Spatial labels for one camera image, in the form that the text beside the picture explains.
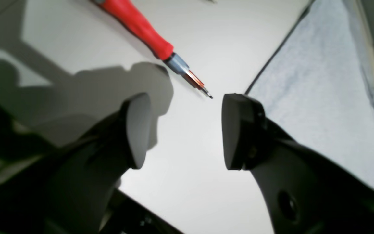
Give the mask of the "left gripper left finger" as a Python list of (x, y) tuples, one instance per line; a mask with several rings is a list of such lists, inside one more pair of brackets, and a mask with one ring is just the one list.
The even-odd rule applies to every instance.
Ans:
[(0, 185), (0, 234), (97, 234), (128, 169), (141, 169), (152, 122), (147, 93), (133, 95), (79, 140)]

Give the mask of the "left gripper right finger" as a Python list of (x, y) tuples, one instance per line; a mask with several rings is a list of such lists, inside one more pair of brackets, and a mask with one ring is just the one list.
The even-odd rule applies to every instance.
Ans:
[(276, 234), (374, 234), (374, 190), (298, 143), (243, 94), (225, 94), (222, 135), (227, 169), (248, 170)]

